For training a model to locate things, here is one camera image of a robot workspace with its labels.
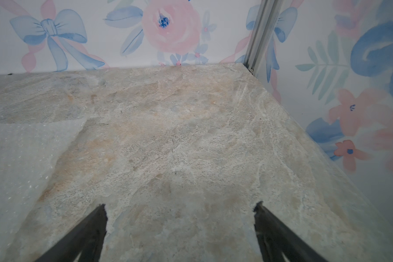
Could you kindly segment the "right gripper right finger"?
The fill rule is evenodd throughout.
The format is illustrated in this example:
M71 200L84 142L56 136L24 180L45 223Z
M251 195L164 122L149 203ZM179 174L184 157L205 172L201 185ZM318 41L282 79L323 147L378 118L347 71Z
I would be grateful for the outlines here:
M254 230L265 262L326 262L327 260L278 219L263 202L253 209Z

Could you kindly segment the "clear bubble wrap sheet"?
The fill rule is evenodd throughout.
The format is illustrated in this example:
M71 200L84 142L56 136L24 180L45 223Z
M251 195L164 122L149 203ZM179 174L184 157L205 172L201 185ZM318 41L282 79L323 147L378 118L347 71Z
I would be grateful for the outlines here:
M0 123L0 262L85 123Z

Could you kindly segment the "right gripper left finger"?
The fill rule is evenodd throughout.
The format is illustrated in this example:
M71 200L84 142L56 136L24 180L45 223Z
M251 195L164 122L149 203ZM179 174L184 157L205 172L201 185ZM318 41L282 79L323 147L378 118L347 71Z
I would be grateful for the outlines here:
M101 204L77 224L37 262L98 262L107 233L107 212Z

